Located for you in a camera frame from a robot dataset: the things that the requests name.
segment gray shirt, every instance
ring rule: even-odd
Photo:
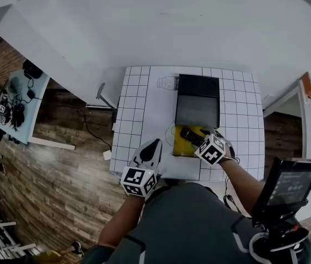
[[[113,251],[90,250],[82,264],[139,263],[256,263],[240,251],[231,225],[241,214],[227,208],[198,184],[185,184],[161,193],[145,206],[143,216]],[[236,227],[244,248],[259,229],[244,218]]]

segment drawing on table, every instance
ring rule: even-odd
[[[171,122],[169,127],[164,133],[166,143],[173,147],[174,146],[174,140],[175,140],[175,121]]]
[[[175,90],[179,88],[179,77],[178,76],[167,76],[163,78],[158,78],[157,81],[158,88],[163,88],[165,90]]]

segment light blue tabletop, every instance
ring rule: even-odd
[[[29,90],[27,88],[28,81],[29,79],[24,75],[23,70],[17,70],[11,73],[6,87],[12,85],[16,89],[16,92],[18,94],[21,94],[23,100],[25,100],[26,102],[30,102],[30,99],[27,96],[27,92]],[[31,89],[35,92],[36,98],[42,99],[43,95],[45,94],[48,81],[49,76],[45,73],[43,73],[40,78],[34,79],[34,86]],[[22,101],[22,104],[25,107],[25,120],[22,125],[17,128],[17,131],[13,129],[11,122],[8,122],[6,125],[0,123],[0,129],[2,129],[15,139],[19,140],[20,142],[27,144],[30,140],[30,137],[32,137],[32,133],[34,131],[38,110],[41,105],[41,100],[34,98],[30,103],[25,103],[24,101]]]

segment white cube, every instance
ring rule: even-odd
[[[213,166],[225,155],[225,141],[210,134],[195,154],[206,164]]]
[[[156,170],[126,166],[120,183],[127,194],[146,197],[157,183],[157,174]]]

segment phone mount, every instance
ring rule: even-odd
[[[278,263],[284,259],[284,263],[298,262],[308,230],[293,217],[308,203],[310,191],[311,159],[275,158],[252,210],[253,226],[263,229],[249,242],[249,253],[256,261]]]

